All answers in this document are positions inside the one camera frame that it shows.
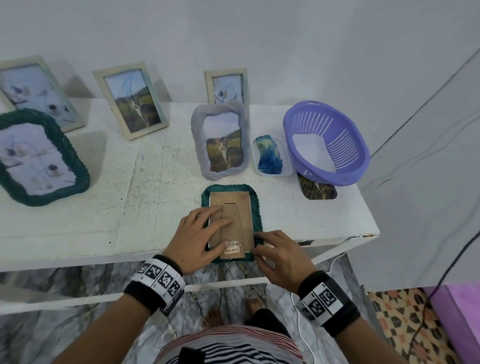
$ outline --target blue cloth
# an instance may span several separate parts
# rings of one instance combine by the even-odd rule
[[[272,137],[269,135],[259,136],[255,141],[260,152],[258,169],[267,174],[282,173],[283,161]]]

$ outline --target foot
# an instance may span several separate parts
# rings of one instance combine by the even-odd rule
[[[251,298],[245,300],[245,307],[247,308],[247,320],[250,320],[255,312],[265,308],[265,305],[260,298]]]
[[[220,312],[219,308],[212,308],[210,311],[208,311],[207,316],[204,317],[204,320],[202,322],[202,327],[204,329],[216,328],[217,326],[222,325],[224,325],[224,323],[222,313]]]

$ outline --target white table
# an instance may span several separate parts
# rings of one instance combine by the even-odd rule
[[[147,259],[167,246],[180,218],[200,206],[203,190],[214,183],[200,174],[190,131],[197,104],[164,104],[170,126],[128,141],[104,99],[72,101],[87,126],[66,135],[90,171],[91,186],[43,207],[19,204],[0,189],[0,271]],[[271,134],[285,140],[282,120],[288,108],[251,105],[251,138]],[[305,247],[314,262],[379,234],[356,185],[337,188],[335,200],[310,201],[296,174],[264,177],[252,164],[217,183],[250,185],[258,194],[264,230],[314,240]],[[198,289],[251,283],[218,282]],[[110,298],[52,302],[60,308]]]

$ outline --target barcode sticker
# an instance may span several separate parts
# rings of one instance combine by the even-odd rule
[[[240,244],[239,242],[230,242],[230,246],[225,251],[225,254],[239,253]]]

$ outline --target clear plastic tray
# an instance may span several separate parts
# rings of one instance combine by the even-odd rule
[[[273,136],[272,136],[272,140],[276,143],[276,147],[280,153],[280,158],[282,158],[282,161],[283,161],[282,173],[268,174],[268,173],[263,173],[258,169],[258,162],[260,162],[260,151],[258,150],[257,142],[255,141],[255,139],[253,139],[250,141],[250,144],[252,145],[252,157],[253,157],[253,165],[255,166],[255,169],[259,174],[265,177],[281,177],[281,176],[291,175],[293,173],[293,168],[290,162],[290,156],[288,155],[288,150],[287,150],[287,147],[285,146],[285,143]]]

